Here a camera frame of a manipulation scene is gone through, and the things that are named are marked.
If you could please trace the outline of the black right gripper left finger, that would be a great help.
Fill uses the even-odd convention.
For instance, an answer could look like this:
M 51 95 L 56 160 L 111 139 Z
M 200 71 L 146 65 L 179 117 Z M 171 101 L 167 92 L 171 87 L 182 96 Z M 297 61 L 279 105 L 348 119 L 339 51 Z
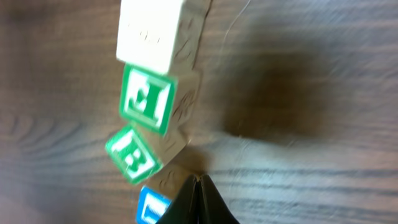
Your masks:
M 157 224 L 197 224 L 198 181 L 190 175 Z

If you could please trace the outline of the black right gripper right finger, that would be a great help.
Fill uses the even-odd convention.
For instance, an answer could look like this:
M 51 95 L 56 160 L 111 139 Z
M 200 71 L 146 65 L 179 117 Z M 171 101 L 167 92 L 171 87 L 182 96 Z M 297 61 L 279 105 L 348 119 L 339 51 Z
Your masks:
M 199 179 L 198 223 L 239 224 L 209 175 L 203 175 Z

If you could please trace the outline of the blue L wooden block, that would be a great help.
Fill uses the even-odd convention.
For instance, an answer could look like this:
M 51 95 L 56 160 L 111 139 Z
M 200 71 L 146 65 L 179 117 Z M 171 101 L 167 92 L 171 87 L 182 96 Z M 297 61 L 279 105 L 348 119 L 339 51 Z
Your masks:
M 166 212 L 186 179 L 194 172 L 168 164 L 145 181 L 139 195 L 136 222 L 155 224 Z

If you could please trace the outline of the green B wooden block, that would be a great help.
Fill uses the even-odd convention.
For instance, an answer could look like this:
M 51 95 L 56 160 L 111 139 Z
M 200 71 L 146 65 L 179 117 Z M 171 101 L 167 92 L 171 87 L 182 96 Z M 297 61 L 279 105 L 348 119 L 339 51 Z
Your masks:
M 106 142 L 105 151 L 126 180 L 137 185 L 163 169 L 186 145 L 179 129 L 162 136 L 129 123 Z

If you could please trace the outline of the green letter wooden block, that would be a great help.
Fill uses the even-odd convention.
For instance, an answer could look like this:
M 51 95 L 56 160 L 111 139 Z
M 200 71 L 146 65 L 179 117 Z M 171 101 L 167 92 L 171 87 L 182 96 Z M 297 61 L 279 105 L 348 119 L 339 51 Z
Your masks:
M 126 64 L 119 114 L 164 136 L 192 117 L 199 87 L 200 73 L 194 70 L 160 75 Z

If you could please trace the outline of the white wooden block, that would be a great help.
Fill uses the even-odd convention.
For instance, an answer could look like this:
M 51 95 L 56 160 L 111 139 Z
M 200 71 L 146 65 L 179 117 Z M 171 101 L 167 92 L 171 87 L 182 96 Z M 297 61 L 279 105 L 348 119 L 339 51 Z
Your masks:
M 155 73 L 191 70 L 211 0 L 122 0 L 116 58 Z

